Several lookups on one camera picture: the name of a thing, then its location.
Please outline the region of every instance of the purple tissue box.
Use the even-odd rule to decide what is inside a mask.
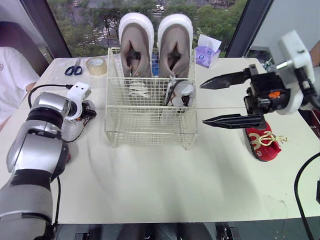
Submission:
[[[210,68],[219,58],[220,50],[213,51],[207,46],[197,46],[195,48],[195,63],[206,68]]]

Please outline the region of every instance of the black cable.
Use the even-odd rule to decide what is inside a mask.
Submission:
[[[320,111],[320,102],[317,100],[316,96],[307,97],[307,100],[312,104],[312,106]]]
[[[71,89],[73,87],[73,85],[71,84],[66,84],[66,85],[60,85],[60,84],[44,84],[44,85],[39,85],[39,86],[36,86],[34,87],[29,95],[28,95],[28,104],[29,104],[29,108],[31,108],[32,104],[31,104],[31,95],[39,88],[42,88],[42,87],[65,87],[67,89]]]
[[[55,218],[53,227],[56,227],[58,225],[58,217],[59,217],[59,208],[60,208],[60,197],[61,197],[61,182],[59,176],[56,177],[56,180],[58,182],[58,198],[56,201],[56,209],[55,209]]]
[[[302,172],[309,165],[309,163],[311,163],[314,159],[316,159],[319,156],[320,156],[320,152],[318,152],[317,154],[315,154],[312,157],[310,157],[308,159],[308,161],[306,161],[302,165],[302,167],[298,171],[298,173],[297,173],[297,175],[295,177],[295,181],[294,181],[294,195],[295,195],[296,203],[298,205],[298,208],[299,208],[299,211],[300,211],[300,215],[301,215],[301,219],[302,219],[302,222],[303,222],[303,225],[304,225],[304,228],[305,228],[305,231],[306,231],[306,234],[307,234],[309,240],[314,240],[314,237],[312,236],[312,233],[310,231],[310,228],[309,228],[309,225],[308,225],[304,210],[303,210],[301,202],[300,202],[299,193],[298,193],[298,182],[299,182],[299,179],[300,179],[300,176],[301,176]]]

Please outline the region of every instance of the white shoe sole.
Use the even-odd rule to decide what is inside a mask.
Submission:
[[[158,47],[158,51],[159,51],[159,58],[160,58],[162,36],[164,35],[167,28],[175,24],[181,25],[187,30],[189,34],[190,56],[191,56],[194,27],[192,26],[192,22],[189,17],[187,17],[184,14],[177,13],[177,14],[171,14],[169,16],[166,16],[159,25],[158,41],[156,43],[156,46]]]
[[[154,48],[155,42],[155,31],[154,26],[150,19],[141,13],[138,12],[130,12],[124,15],[119,23],[119,40],[121,43],[122,33],[124,32],[125,27],[128,24],[139,24],[145,31],[148,36],[148,44],[149,44],[149,55],[150,55],[150,67],[152,69],[152,52]]]

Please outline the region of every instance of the beige sneaker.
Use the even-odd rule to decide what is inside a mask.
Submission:
[[[141,79],[152,77],[154,27],[150,19],[137,12],[124,15],[119,24],[120,55],[128,95],[132,104],[142,104],[150,97],[147,83]]]
[[[165,17],[158,28],[159,76],[187,78],[192,51],[193,26],[183,14]]]

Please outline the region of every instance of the white shirt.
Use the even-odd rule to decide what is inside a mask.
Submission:
[[[27,94],[26,86],[38,79],[20,52],[12,47],[0,47],[0,124],[18,108]]]

